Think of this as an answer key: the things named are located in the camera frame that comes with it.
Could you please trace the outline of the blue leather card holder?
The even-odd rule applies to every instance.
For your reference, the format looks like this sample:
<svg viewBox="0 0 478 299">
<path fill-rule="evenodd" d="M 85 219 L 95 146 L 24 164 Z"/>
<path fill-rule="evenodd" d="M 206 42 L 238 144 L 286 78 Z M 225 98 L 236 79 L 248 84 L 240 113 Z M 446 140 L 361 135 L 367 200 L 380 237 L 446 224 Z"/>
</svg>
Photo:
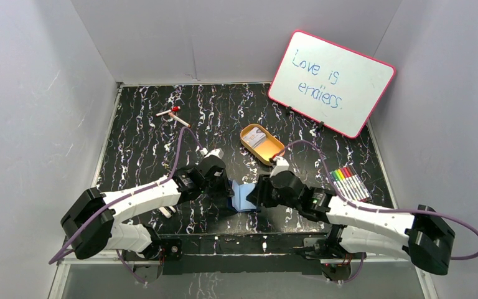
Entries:
<svg viewBox="0 0 478 299">
<path fill-rule="evenodd" d="M 229 180 L 233 195 L 227 199 L 227 208 L 233 212 L 253 212 L 257 205 L 250 202 L 247 197 L 254 191 L 256 184 L 238 184 L 235 180 Z"/>
</svg>

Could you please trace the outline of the silver credit card stack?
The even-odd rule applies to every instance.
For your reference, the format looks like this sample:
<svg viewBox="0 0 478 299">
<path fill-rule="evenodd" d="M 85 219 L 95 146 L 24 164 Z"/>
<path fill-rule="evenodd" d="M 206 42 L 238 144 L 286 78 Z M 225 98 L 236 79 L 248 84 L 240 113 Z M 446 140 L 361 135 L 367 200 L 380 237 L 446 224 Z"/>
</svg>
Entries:
<svg viewBox="0 0 478 299">
<path fill-rule="evenodd" d="M 253 127 L 244 137 L 245 142 L 251 147 L 256 148 L 266 141 L 266 133 L 259 127 Z"/>
</svg>

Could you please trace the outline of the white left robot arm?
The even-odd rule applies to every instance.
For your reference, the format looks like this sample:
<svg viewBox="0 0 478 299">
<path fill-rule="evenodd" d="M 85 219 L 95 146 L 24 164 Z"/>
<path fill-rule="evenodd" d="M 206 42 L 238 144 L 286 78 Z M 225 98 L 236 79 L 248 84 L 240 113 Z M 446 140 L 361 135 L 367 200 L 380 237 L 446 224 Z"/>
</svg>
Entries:
<svg viewBox="0 0 478 299">
<path fill-rule="evenodd" d="M 127 190 L 102 193 L 97 187 L 82 192 L 60 223 L 67 244 L 56 260 L 69 253 L 79 260 L 103 250 L 130 250 L 145 259 L 156 258 L 165 247 L 150 227 L 127 224 L 146 212 L 174 207 L 199 196 L 233 195 L 221 158 L 209 154 L 200 163 L 177 169 L 172 176 Z"/>
</svg>

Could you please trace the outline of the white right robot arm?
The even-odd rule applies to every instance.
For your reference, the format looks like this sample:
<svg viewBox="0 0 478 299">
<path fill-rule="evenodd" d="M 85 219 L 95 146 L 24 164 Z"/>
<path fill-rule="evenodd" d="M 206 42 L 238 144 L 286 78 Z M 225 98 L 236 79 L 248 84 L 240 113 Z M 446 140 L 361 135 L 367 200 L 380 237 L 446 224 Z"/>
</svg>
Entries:
<svg viewBox="0 0 478 299">
<path fill-rule="evenodd" d="M 373 253 L 410 260 L 432 274 L 448 274 L 455 232 L 428 206 L 398 212 L 345 200 L 334 191 L 307 186 L 291 171 L 260 175 L 246 199 L 257 207 L 290 207 L 309 221 L 329 224 L 326 240 L 305 253 L 311 259 Z"/>
</svg>

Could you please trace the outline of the yellow oval tray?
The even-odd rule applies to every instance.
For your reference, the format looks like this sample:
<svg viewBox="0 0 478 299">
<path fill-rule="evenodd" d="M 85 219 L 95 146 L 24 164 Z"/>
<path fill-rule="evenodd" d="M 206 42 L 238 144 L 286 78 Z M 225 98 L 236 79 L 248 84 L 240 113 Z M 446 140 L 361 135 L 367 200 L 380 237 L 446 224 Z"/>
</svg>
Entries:
<svg viewBox="0 0 478 299">
<path fill-rule="evenodd" d="M 256 148 L 251 148 L 243 139 L 243 137 L 253 128 L 253 127 L 261 128 L 267 136 L 265 142 L 257 146 Z M 284 153 L 284 145 L 273 136 L 266 128 L 261 126 L 260 124 L 249 124 L 241 130 L 240 133 L 240 141 L 241 144 L 256 158 L 258 158 L 263 164 L 267 166 L 273 165 L 271 159 L 275 156 L 279 155 L 280 153 Z"/>
</svg>

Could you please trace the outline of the coloured marker pen set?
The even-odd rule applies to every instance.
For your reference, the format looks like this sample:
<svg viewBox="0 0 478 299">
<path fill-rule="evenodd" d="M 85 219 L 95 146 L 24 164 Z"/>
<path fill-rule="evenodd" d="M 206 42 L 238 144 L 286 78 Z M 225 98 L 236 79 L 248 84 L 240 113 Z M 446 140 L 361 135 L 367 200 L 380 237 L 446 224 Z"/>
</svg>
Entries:
<svg viewBox="0 0 478 299">
<path fill-rule="evenodd" d="M 334 186 L 347 199 L 370 202 L 372 197 L 353 167 L 344 166 L 329 172 Z"/>
</svg>

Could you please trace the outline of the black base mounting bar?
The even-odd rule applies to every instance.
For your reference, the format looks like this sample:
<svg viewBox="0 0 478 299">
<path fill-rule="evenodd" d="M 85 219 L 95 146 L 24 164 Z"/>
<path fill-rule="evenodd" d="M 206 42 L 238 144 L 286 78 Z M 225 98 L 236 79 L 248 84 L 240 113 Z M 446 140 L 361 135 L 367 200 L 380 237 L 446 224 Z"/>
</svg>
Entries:
<svg viewBox="0 0 478 299">
<path fill-rule="evenodd" d="M 162 235 L 145 257 L 122 252 L 136 266 L 157 265 L 163 275 L 188 273 L 300 272 L 320 275 L 327 264 L 358 263 L 362 253 L 346 254 L 326 233 Z"/>
</svg>

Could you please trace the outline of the orange capped marker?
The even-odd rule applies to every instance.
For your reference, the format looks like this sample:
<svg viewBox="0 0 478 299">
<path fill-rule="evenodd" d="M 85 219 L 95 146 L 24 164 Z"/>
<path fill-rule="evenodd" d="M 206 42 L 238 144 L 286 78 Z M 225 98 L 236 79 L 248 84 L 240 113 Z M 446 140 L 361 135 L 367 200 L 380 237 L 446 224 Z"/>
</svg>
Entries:
<svg viewBox="0 0 478 299">
<path fill-rule="evenodd" d="M 180 117 L 178 117 L 177 115 L 175 115 L 174 113 L 171 113 L 171 112 L 170 112 L 170 113 L 168 113 L 168 115 L 169 115 L 172 119 L 174 119 L 175 121 L 179 122 L 180 124 L 182 124 L 182 125 L 184 125 L 184 126 L 186 126 L 186 127 L 188 127 L 188 128 L 191 127 L 191 125 L 190 125 L 189 123 L 187 123 L 186 121 L 184 121 L 183 119 L 181 119 Z"/>
</svg>

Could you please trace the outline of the red capped marker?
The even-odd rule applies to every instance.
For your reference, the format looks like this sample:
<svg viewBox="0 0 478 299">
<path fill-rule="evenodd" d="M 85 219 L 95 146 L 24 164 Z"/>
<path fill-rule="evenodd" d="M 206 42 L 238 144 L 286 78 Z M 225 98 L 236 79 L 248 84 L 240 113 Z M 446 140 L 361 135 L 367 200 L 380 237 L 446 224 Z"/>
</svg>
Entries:
<svg viewBox="0 0 478 299">
<path fill-rule="evenodd" d="M 163 111 L 163 112 L 157 113 L 157 114 L 156 114 L 156 117 L 160 117 L 160 116 L 166 115 L 166 114 L 168 114 L 168 113 L 174 113 L 174 112 L 177 112 L 177 111 L 179 111 L 179 110 L 180 110 L 180 106 L 174 106 L 174 107 L 172 107 L 172 108 L 169 109 L 169 110 L 165 110 L 165 111 Z"/>
</svg>

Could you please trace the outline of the pink framed whiteboard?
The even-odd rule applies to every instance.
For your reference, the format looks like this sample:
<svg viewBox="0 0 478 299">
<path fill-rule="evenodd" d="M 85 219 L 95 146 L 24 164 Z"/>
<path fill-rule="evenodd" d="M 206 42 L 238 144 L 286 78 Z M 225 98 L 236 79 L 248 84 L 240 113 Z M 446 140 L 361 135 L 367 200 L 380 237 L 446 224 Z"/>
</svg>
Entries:
<svg viewBox="0 0 478 299">
<path fill-rule="evenodd" d="M 395 74 L 390 64 L 294 31 L 268 97 L 341 135 L 356 138 Z"/>
</svg>

